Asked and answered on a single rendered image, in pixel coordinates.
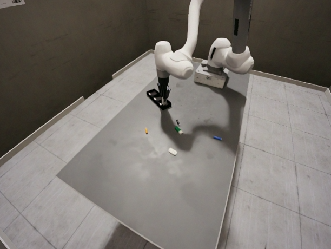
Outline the black rack of three bins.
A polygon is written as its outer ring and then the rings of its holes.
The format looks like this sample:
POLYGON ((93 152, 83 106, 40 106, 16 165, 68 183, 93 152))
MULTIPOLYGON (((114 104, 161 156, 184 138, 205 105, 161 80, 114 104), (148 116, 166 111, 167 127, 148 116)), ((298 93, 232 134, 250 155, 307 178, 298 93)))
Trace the black rack of three bins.
POLYGON ((162 97, 160 93, 154 88, 152 90, 147 91, 147 95, 162 109, 165 110, 171 107, 171 102, 167 100, 167 104, 162 104, 162 97))

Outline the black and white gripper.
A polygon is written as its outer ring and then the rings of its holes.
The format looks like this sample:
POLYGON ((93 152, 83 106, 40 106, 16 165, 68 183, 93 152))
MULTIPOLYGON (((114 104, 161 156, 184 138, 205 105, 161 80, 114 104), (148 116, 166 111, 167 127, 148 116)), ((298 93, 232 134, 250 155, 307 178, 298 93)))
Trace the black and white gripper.
POLYGON ((168 87, 168 83, 169 83, 169 77, 167 77, 167 78, 158 77, 157 85, 158 85, 158 90, 159 90, 160 96, 162 97, 163 105, 167 104, 167 98, 169 97, 169 93, 171 91, 171 89, 169 89, 169 87, 168 87))

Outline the white domino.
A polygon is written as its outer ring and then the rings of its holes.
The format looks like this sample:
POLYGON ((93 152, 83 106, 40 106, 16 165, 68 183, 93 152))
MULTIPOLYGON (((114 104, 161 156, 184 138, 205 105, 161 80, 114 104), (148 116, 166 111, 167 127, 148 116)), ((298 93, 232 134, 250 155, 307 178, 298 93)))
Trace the white domino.
POLYGON ((169 149, 168 152, 172 153, 173 155, 176 155, 177 151, 173 150, 173 149, 169 149))

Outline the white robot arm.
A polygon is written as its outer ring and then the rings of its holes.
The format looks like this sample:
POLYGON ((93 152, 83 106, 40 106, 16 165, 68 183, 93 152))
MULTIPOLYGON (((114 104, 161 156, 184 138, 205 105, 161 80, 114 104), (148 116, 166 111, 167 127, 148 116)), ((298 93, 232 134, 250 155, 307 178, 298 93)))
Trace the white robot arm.
MULTIPOLYGON (((191 0, 188 15, 188 37, 184 47, 171 51, 169 42, 160 41, 155 46, 157 76, 186 80, 193 74, 192 54, 198 37, 200 8, 205 0, 191 0)), ((237 74, 247 74, 254 60, 247 47, 253 0, 234 0, 232 46, 226 38, 218 38, 210 48, 208 63, 202 62, 203 71, 221 76, 223 69, 237 74), (228 54, 227 54, 228 53, 228 54), (221 66, 220 66, 221 65, 221 66), (225 67, 225 68, 224 68, 225 67)))

